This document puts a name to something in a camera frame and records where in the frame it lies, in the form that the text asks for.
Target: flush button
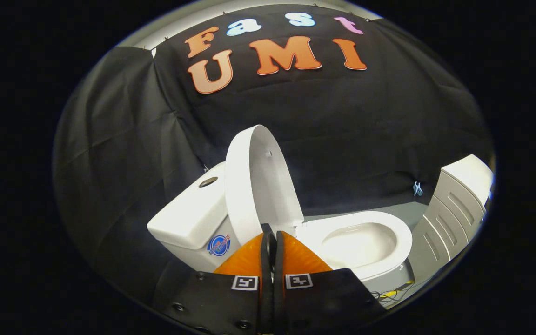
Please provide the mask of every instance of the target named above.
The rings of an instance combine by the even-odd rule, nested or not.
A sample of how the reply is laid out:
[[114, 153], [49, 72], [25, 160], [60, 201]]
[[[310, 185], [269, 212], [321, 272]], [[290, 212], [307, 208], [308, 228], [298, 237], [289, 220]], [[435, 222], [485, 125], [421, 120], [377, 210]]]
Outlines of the flush button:
[[215, 182], [217, 179], [218, 177], [208, 178], [207, 180], [202, 181], [202, 184], [200, 184], [200, 187], [208, 186], [212, 184], [213, 182]]

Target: toilet tank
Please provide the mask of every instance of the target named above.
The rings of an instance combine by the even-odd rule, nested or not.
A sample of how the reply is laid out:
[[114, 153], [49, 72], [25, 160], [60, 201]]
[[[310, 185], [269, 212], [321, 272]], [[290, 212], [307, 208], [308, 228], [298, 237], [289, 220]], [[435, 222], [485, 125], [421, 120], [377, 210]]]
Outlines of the toilet tank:
[[219, 163], [167, 204], [149, 232], [196, 271], [213, 272], [241, 243], [225, 203], [225, 163]]

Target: toilet seat lid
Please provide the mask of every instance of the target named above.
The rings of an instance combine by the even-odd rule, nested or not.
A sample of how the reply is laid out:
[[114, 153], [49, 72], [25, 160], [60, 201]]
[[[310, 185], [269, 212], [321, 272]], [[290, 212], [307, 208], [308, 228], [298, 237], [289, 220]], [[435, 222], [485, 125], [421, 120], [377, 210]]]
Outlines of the toilet seat lid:
[[247, 128], [232, 140], [225, 161], [225, 200], [241, 244], [262, 233], [303, 222], [291, 174], [276, 139], [262, 126]]

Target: sticker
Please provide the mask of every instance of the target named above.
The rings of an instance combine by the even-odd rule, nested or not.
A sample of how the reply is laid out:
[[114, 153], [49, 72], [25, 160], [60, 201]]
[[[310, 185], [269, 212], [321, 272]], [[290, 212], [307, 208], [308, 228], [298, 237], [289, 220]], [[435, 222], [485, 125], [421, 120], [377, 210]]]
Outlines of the sticker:
[[285, 275], [287, 278], [287, 290], [294, 288], [311, 288], [311, 276], [309, 274]]
[[208, 248], [206, 248], [206, 250], [208, 250], [208, 253], [211, 255], [222, 256], [227, 253], [227, 251], [229, 251], [229, 247], [229, 235], [217, 235], [211, 238], [210, 242], [208, 243]]
[[258, 276], [236, 275], [231, 288], [239, 291], [257, 291]]

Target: screw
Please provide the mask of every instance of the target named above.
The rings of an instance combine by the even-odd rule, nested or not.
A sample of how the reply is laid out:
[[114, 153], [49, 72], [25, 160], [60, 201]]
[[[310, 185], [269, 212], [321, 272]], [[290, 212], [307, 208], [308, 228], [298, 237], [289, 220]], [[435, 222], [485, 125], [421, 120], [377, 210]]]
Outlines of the screw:
[[202, 183], [198, 187], [208, 186], [208, 185], [212, 184], [213, 182], [215, 182], [217, 179], [218, 179], [218, 177], [208, 178], [207, 180], [202, 181]]
[[180, 303], [173, 303], [173, 308], [177, 310], [177, 312], [183, 312], [185, 310], [185, 307]]
[[247, 322], [246, 320], [239, 320], [236, 324], [237, 328], [239, 329], [250, 329], [251, 323]]

